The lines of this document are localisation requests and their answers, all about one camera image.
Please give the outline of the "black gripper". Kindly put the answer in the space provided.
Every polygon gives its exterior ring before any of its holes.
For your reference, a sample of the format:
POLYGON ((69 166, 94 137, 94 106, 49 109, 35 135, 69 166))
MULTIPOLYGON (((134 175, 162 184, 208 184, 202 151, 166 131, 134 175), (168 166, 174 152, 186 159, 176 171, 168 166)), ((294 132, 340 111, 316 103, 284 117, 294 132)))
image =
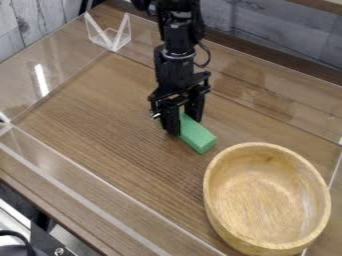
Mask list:
POLYGON ((196 62, 196 49, 185 54, 168 51, 162 44, 154 49, 157 89, 149 96, 153 114, 161 114, 162 127, 173 136, 181 135, 180 106, 185 105, 186 114, 202 121, 206 93, 210 91, 209 71, 196 62))

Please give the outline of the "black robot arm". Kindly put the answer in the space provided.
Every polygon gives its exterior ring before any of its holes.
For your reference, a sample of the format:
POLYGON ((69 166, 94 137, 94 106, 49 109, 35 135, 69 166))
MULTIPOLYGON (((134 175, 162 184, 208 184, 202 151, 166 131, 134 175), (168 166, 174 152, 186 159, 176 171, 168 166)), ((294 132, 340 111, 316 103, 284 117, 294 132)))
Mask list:
POLYGON ((149 96, 151 115, 159 118, 162 127, 173 136, 181 135, 181 107, 197 121, 202 121, 205 96, 210 91, 209 71, 196 72, 196 46, 208 55, 202 44, 205 22, 200 0, 157 0, 155 11, 163 44, 154 49, 155 77, 158 87, 149 96))

